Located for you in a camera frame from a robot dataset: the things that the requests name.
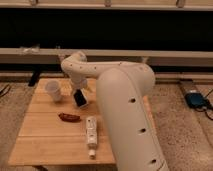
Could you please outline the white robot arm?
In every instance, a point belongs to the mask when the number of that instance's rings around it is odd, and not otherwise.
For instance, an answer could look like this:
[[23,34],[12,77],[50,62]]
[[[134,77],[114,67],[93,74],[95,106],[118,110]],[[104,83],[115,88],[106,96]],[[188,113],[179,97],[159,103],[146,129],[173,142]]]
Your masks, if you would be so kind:
[[61,62],[74,90],[96,80],[96,101],[106,126],[118,171],[169,171],[143,97],[155,85],[145,63],[89,62],[78,51]]

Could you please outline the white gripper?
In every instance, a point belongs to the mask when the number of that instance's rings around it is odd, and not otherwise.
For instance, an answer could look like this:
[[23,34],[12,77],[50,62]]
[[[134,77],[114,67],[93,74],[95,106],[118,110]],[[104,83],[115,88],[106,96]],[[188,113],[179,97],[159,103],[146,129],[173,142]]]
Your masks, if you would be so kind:
[[88,102],[81,89],[86,89],[88,87],[87,79],[81,75],[72,75],[70,77],[70,85],[73,90],[76,90],[73,95],[76,105],[78,107],[86,106]]

